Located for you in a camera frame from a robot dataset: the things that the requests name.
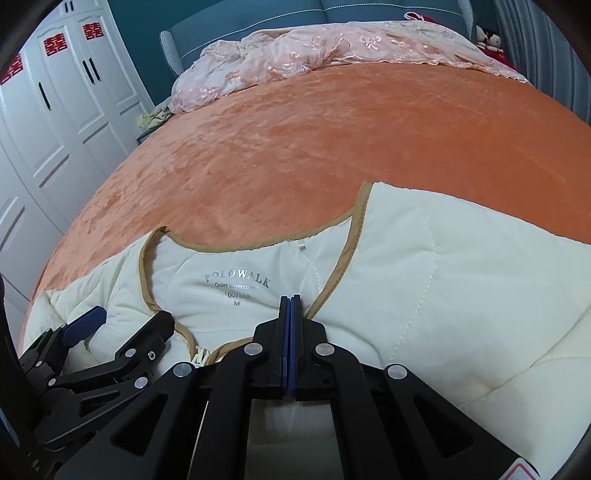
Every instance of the teal wall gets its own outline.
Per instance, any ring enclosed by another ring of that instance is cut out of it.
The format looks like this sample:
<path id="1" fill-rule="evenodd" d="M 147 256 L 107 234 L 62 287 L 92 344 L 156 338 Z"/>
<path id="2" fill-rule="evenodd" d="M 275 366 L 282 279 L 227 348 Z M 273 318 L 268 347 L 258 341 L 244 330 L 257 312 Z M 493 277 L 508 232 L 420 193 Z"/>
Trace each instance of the teal wall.
<path id="1" fill-rule="evenodd" d="M 499 33 L 499 24 L 493 0 L 472 0 L 476 25 Z"/>
<path id="2" fill-rule="evenodd" d="M 175 77 L 159 34 L 220 0 L 108 0 L 131 60 L 155 104 L 170 95 Z"/>

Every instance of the tan piping trim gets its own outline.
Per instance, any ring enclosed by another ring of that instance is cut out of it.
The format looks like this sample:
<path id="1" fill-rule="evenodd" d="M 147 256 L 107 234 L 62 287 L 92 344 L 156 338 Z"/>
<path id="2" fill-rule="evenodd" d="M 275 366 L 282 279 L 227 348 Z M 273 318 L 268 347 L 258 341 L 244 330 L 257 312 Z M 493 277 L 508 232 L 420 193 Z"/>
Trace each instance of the tan piping trim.
<path id="1" fill-rule="evenodd" d="M 343 275 L 345 274 L 347 267 L 353 258 L 353 254 L 355 253 L 355 249 L 359 243 L 359 238 L 361 237 L 363 220 L 365 218 L 365 209 L 368 205 L 371 187 L 372 184 L 366 182 L 361 185 L 361 188 L 359 189 L 359 194 L 357 195 L 357 200 L 355 201 L 355 207 L 353 208 L 353 218 L 351 219 L 351 227 L 349 228 L 347 241 L 345 242 L 343 251 L 341 252 L 340 257 L 336 263 L 335 269 L 332 271 L 329 279 L 326 281 L 326 285 L 306 313 L 306 318 L 310 320 L 314 318 L 314 315 L 318 313 L 318 311 L 322 308 L 322 305 L 324 305 L 324 302 L 328 300 L 335 288 L 339 285 L 341 278 L 343 278 Z"/>
<path id="2" fill-rule="evenodd" d="M 349 234 L 347 235 L 347 241 L 345 242 L 345 246 L 343 247 L 343 251 L 339 256 L 339 259 L 337 260 L 335 269 L 330 274 L 330 277 L 326 282 L 326 285 L 322 289 L 322 292 L 320 292 L 320 295 L 318 296 L 318 298 L 316 298 L 316 300 L 306 313 L 306 318 L 312 319 L 314 315 L 316 315 L 316 313 L 318 313 L 318 311 L 322 308 L 324 302 L 326 302 L 326 300 L 334 292 L 335 288 L 339 285 L 341 278 L 343 278 L 343 275 L 345 274 L 345 271 L 347 270 L 347 267 L 349 266 L 349 263 L 353 258 L 353 254 L 355 253 L 355 249 L 357 248 L 357 244 L 359 243 L 359 237 L 361 236 L 361 230 L 363 228 L 363 219 L 365 217 L 365 209 L 368 204 L 371 188 L 372 183 L 365 182 L 363 185 L 361 185 L 361 188 L 359 189 L 359 193 L 357 195 L 357 199 L 355 200 L 355 207 L 353 207 L 351 210 L 348 210 L 336 219 L 331 220 L 329 223 L 317 228 L 309 229 L 304 232 L 295 233 L 293 235 L 288 235 L 284 237 L 277 237 L 266 241 L 263 240 L 259 242 L 252 242 L 250 244 L 226 247 L 208 247 L 207 245 L 199 245 L 187 242 L 180 238 L 176 233 L 174 233 L 170 228 L 166 226 L 162 226 L 154 230 L 150 234 L 148 239 L 145 241 L 145 244 L 139 253 L 139 281 L 141 284 L 142 297 L 145 301 L 145 304 L 154 313 L 162 310 L 155 302 L 151 294 L 151 285 L 149 285 L 149 279 L 151 278 L 152 273 L 151 269 L 152 262 L 154 260 L 154 247 L 163 235 L 167 235 L 171 240 L 179 244 L 181 247 L 189 248 L 197 252 L 238 252 L 244 250 L 255 250 L 257 248 L 270 247 L 271 245 L 280 244 L 282 242 L 290 242 L 294 240 L 299 240 L 301 238 L 308 238 L 317 235 L 318 233 L 322 232 L 323 230 L 326 230 L 327 228 L 338 225 L 339 223 L 345 221 L 349 217 L 352 217 L 351 226 L 349 228 Z M 187 345 L 189 347 L 189 355 L 191 359 L 193 359 L 196 353 L 196 343 L 193 334 L 187 327 L 185 327 L 185 325 L 183 325 L 180 322 L 177 322 L 176 320 L 174 321 L 174 330 L 186 340 Z M 213 351 L 211 356 L 207 359 L 206 364 L 210 365 L 214 363 L 218 358 L 221 358 L 230 350 L 242 346 L 248 342 L 252 342 L 252 338 L 236 340 L 235 342 L 229 342 L 222 345 L 221 347 Z"/>
<path id="3" fill-rule="evenodd" d="M 272 238 L 270 240 L 261 240 L 258 242 L 251 242 L 249 244 L 227 245 L 225 247 L 209 247 L 207 245 L 192 244 L 191 242 L 187 242 L 187 241 L 183 240 L 176 233 L 169 230 L 168 228 L 166 228 L 166 227 L 162 227 L 162 228 L 166 228 L 165 234 L 169 238 L 174 240 L 174 242 L 179 244 L 181 247 L 189 248 L 191 250 L 195 250 L 197 252 L 202 252 L 202 253 L 207 253 L 207 254 L 222 254 L 222 253 L 227 253 L 227 252 L 240 252 L 240 251 L 244 251 L 244 250 L 255 250 L 257 248 L 270 247 L 272 245 L 280 244 L 282 242 L 291 242 L 294 240 L 299 240 L 301 238 L 308 238 L 308 237 L 311 237 L 314 235 L 318 235 L 323 230 L 326 230 L 327 228 L 330 228 L 332 226 L 338 225 L 341 222 L 344 222 L 347 218 L 349 218 L 353 214 L 353 210 L 354 209 L 351 208 L 351 210 L 348 210 L 343 215 L 335 218 L 334 220 L 331 220 L 329 223 L 327 223 L 323 226 L 317 227 L 317 228 L 306 230 L 304 232 L 294 233 L 292 235 L 287 235 L 287 236 L 282 236 L 282 237 L 276 237 L 276 238 Z"/>
<path id="4" fill-rule="evenodd" d="M 246 345 L 247 343 L 252 342 L 252 337 L 249 338 L 241 338 L 240 340 L 235 340 L 233 342 L 224 343 L 222 346 L 217 347 L 212 354 L 207 357 L 205 365 L 211 365 L 221 360 L 224 355 L 226 355 L 231 350 L 238 348 L 242 345 Z"/>
<path id="5" fill-rule="evenodd" d="M 144 298 L 145 304 L 153 313 L 162 310 L 152 297 L 152 285 L 148 284 L 149 279 L 152 278 L 152 262 L 154 260 L 153 247 L 158 243 L 158 240 L 160 240 L 160 238 L 164 234 L 166 234 L 167 230 L 168 229 L 163 226 L 152 232 L 148 239 L 145 241 L 142 250 L 140 250 L 139 252 L 139 283 L 142 289 L 142 297 Z M 150 271 L 150 275 L 146 275 L 146 270 Z M 195 353 L 197 352 L 197 344 L 195 342 L 195 337 L 191 333 L 191 330 L 185 327 L 185 325 L 183 325 L 182 323 L 175 320 L 174 331 L 185 339 L 185 341 L 187 342 L 187 348 L 189 349 L 189 359 L 193 359 Z"/>

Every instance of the lace fabric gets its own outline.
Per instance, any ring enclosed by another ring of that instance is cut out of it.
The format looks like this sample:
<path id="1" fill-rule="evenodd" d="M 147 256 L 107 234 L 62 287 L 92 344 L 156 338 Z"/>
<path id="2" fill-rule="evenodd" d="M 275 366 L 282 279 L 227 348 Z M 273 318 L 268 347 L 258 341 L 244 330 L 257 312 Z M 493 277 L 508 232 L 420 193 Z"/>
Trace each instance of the lace fabric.
<path id="1" fill-rule="evenodd" d="M 425 21 L 349 22 L 261 30 L 219 40 L 175 82 L 173 112 L 190 112 L 253 85 L 351 63 L 427 63 L 528 80 L 460 34 Z"/>

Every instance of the warning label sticker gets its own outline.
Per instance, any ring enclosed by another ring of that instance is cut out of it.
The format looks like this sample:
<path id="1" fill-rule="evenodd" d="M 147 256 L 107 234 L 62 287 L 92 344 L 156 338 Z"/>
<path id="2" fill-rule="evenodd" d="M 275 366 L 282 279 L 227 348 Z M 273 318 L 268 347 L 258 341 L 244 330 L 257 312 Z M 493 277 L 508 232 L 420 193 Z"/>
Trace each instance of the warning label sticker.
<path id="1" fill-rule="evenodd" d="M 518 458 L 499 480 L 540 480 L 540 477 L 529 463 Z"/>

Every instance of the padded headboard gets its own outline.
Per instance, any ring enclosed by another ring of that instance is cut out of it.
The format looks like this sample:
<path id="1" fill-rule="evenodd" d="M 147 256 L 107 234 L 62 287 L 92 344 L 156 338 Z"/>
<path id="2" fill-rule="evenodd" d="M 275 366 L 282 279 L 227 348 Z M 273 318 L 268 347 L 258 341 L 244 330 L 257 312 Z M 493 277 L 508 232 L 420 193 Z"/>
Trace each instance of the padded headboard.
<path id="1" fill-rule="evenodd" d="M 320 0 L 330 23 L 404 20 L 408 11 L 432 17 L 468 40 L 476 25 L 470 0 Z"/>
<path id="2" fill-rule="evenodd" d="M 216 40 L 241 40 L 263 28 L 327 23 L 320 0 L 224 0 L 177 23 L 170 33 L 183 68 Z"/>
<path id="3" fill-rule="evenodd" d="M 404 20 L 409 11 L 432 17 L 470 40 L 476 37 L 470 0 L 223 0 L 163 31 L 160 43 L 170 69 L 180 75 L 216 40 L 241 40 L 264 28 Z"/>

